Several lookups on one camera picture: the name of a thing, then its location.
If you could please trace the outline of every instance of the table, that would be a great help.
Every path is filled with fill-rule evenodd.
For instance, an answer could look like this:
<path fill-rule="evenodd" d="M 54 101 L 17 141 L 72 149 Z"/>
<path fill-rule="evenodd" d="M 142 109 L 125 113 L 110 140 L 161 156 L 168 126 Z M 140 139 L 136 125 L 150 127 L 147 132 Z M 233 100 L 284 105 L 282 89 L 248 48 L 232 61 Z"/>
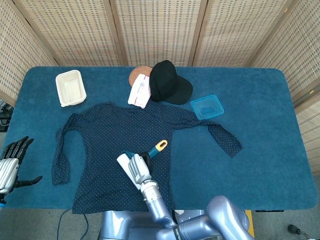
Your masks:
<path fill-rule="evenodd" d="M 55 78 L 77 69 L 86 100 L 60 107 Z M 23 81 L 5 145 L 34 138 L 19 171 L 20 180 L 43 179 L 14 190 L 6 199 L 13 208 L 70 209 L 84 169 L 79 133 L 65 137 L 70 180 L 52 185 L 55 135 L 72 113 L 98 103 L 128 107 L 128 77 L 133 67 L 34 67 Z M 277 69 L 177 67 L 194 87 L 190 100 L 215 94 L 224 114 L 214 121 L 233 133 L 243 149 L 234 158 L 217 145 L 205 126 L 176 130 L 171 145 L 171 189 L 177 209 L 204 209 L 225 195 L 242 209 L 286 210 L 313 207 L 317 191 L 283 73 Z M 180 106 L 191 110 L 190 103 Z"/>

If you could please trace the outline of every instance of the shirt sleeve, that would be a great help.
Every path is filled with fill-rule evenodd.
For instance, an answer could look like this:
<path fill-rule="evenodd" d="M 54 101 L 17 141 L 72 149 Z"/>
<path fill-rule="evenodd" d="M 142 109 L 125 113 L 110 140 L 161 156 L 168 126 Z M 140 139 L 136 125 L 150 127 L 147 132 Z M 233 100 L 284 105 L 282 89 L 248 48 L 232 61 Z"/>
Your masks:
<path fill-rule="evenodd" d="M 64 140 L 66 132 L 70 130 L 78 130 L 79 123 L 76 113 L 72 114 L 65 125 L 56 133 L 56 149 L 51 167 L 52 184 L 66 184 L 69 181 L 70 167 L 69 162 L 63 153 Z"/>
<path fill-rule="evenodd" d="M 86 129 L 87 124 L 93 123 L 104 113 L 109 113 L 110 111 L 112 111 L 112 106 L 110 103 L 101 103 L 87 109 L 82 113 L 73 113 L 66 121 L 65 125 L 57 131 L 57 145 L 51 167 L 53 185 L 66 184 L 69 181 L 69 162 L 63 152 L 65 134 L 71 130 L 83 132 Z"/>
<path fill-rule="evenodd" d="M 241 151 L 242 145 L 238 139 L 229 131 L 224 129 L 220 124 L 210 120 L 198 120 L 192 111 L 180 107 L 170 105 L 163 107 L 169 114 L 163 114 L 162 116 L 165 116 L 164 120 L 168 122 L 173 129 L 185 129 L 192 128 L 197 125 L 207 125 L 208 131 L 211 133 L 215 141 L 231 158 Z"/>

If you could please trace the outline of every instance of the blue plastic container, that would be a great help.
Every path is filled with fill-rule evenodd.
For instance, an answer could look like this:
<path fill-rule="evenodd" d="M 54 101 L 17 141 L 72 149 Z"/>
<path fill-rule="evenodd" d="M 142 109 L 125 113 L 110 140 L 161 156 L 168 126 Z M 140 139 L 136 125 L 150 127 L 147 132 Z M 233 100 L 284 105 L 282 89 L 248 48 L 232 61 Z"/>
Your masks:
<path fill-rule="evenodd" d="M 213 94 L 193 100 L 190 104 L 199 120 L 211 119 L 225 112 L 218 97 Z"/>

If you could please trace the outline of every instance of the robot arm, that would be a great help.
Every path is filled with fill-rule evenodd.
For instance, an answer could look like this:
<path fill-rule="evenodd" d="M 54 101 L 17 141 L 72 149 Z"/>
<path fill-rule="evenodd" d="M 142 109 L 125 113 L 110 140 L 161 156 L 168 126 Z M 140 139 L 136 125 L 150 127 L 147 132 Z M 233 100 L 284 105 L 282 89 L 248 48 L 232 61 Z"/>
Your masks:
<path fill-rule="evenodd" d="M 155 223 L 164 229 L 156 234 L 157 240 L 200 240 L 222 235 L 225 240 L 253 240 L 247 232 L 249 219 L 225 196 L 211 199 L 206 214 L 176 224 L 161 197 L 157 182 L 151 180 L 149 169 L 141 156 L 135 154 L 128 164 L 129 171 L 146 201 Z"/>

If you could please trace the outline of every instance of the floor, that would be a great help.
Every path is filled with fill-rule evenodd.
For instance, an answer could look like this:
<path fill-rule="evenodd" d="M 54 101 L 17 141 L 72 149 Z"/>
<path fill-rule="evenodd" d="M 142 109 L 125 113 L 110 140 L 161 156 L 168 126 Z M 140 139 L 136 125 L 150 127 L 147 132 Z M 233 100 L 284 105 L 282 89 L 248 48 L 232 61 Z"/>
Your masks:
<path fill-rule="evenodd" d="M 6 134 L 0 133 L 0 148 Z M 320 192 L 320 176 L 314 178 Z M 0 218 L 0 240 L 56 240 L 59 218 L 63 209 L 10 209 L 5 208 Z M 102 223 L 102 214 L 86 215 L 89 229 L 84 240 L 96 240 Z M 253 212 L 253 226 L 257 240 L 299 240 L 299 235 L 288 233 L 294 224 L 311 237 L 320 239 L 320 202 L 307 210 L 285 212 Z M 86 231 L 83 215 L 67 212 L 61 221 L 59 240 L 79 240 Z"/>

